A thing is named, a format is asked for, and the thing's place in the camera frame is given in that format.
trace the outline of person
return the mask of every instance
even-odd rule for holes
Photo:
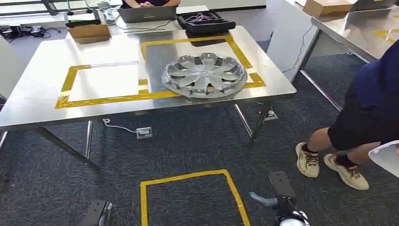
[[[319,175],[320,151],[331,147],[348,150],[327,154],[324,163],[348,186],[367,190],[369,184],[359,173],[359,165],[369,161],[370,150],[394,140],[399,140],[399,40],[381,59],[360,69],[335,123],[315,131],[307,143],[296,146],[296,164],[302,174],[315,178]]]
[[[122,0],[121,8],[144,8],[153,6],[177,6],[180,0]]]

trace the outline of metal table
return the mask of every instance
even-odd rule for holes
[[[366,62],[375,61],[381,58],[399,37],[399,7],[352,12],[331,17],[313,17],[311,21],[318,27],[318,32],[299,72],[340,112],[341,107],[304,70],[320,34],[325,32]]]
[[[238,59],[248,72],[244,89],[217,99],[194,99],[169,91],[161,81],[164,68],[183,55],[213,52]],[[296,89],[241,26],[229,33],[188,37],[183,30],[124,34],[80,45],[74,40],[44,41],[38,47],[0,112],[0,129],[35,129],[78,160],[90,161],[93,119],[106,115],[141,115],[187,108],[234,105],[253,142],[276,97]],[[261,102],[252,131],[237,104]],[[82,155],[44,126],[89,121]]]

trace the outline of yellow tape square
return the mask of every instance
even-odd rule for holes
[[[391,30],[381,30],[381,31],[373,31],[375,35],[385,39],[387,42],[394,43],[396,42],[395,39],[390,37],[392,33],[399,33],[399,29],[391,29]]]
[[[248,75],[251,77],[253,82],[247,82],[244,86],[244,89],[247,88],[256,88],[266,86],[259,74],[254,70],[251,63],[245,57],[244,53],[238,47],[238,45],[234,42],[233,37],[228,35],[221,36],[211,36],[211,37],[201,37],[201,38],[189,38],[189,39],[179,39],[179,40],[158,40],[158,41],[146,41],[140,43],[140,50],[146,59],[146,48],[150,45],[163,45],[163,44],[173,44],[173,43],[181,43],[181,42],[195,42],[195,41],[207,41],[207,40],[225,40],[230,48],[233,50],[234,54],[237,56],[238,60],[247,70]],[[120,97],[105,97],[105,98],[97,98],[97,99],[89,99],[89,100],[76,100],[69,101],[70,92],[72,89],[73,82],[75,81],[76,74],[78,70],[81,69],[89,69],[91,65],[77,65],[71,66],[69,68],[68,74],[65,78],[64,85],[61,89],[61,94],[58,97],[55,109],[67,108],[67,107],[78,107],[78,106],[89,106],[89,105],[100,105],[107,103],[117,103],[117,102],[125,102],[125,101],[135,101],[135,100],[147,100],[147,99],[157,99],[157,98],[168,98],[168,97],[179,97],[180,95],[173,91],[162,91],[162,92],[154,92],[150,93],[148,91],[147,79],[139,80],[139,88],[138,94],[135,95],[127,95]]]
[[[180,176],[171,177],[171,178],[163,178],[163,179],[156,179],[156,180],[149,180],[149,181],[141,182],[140,183],[141,225],[148,226],[147,190],[146,190],[146,187],[148,185],[156,185],[156,184],[162,184],[162,183],[171,182],[171,181],[184,180],[184,179],[196,178],[196,177],[208,176],[208,175],[217,175],[217,174],[223,174],[226,176],[227,184],[229,185],[231,193],[233,194],[234,199],[237,203],[237,207],[239,209],[239,214],[241,215],[242,222],[244,223],[244,226],[250,226],[247,212],[245,211],[244,204],[239,196],[237,188],[233,183],[233,179],[230,177],[229,172],[224,169],[197,172],[197,173],[185,174],[185,175],[180,175]]]

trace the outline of laptop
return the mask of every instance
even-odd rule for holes
[[[176,17],[176,6],[154,6],[147,8],[118,9],[122,20],[129,23],[173,20]]]
[[[353,4],[351,12],[390,8],[398,0],[358,0]]]

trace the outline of black case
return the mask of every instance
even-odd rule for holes
[[[202,13],[204,16],[209,16],[214,19],[205,20],[205,21],[197,21],[197,22],[187,22],[186,20],[191,16],[196,16],[198,13]],[[226,32],[230,29],[234,29],[236,27],[236,23],[233,21],[228,21],[221,18],[214,11],[202,11],[195,13],[183,13],[177,16],[177,21],[180,26],[194,34],[204,34],[204,33],[214,33],[214,32]]]

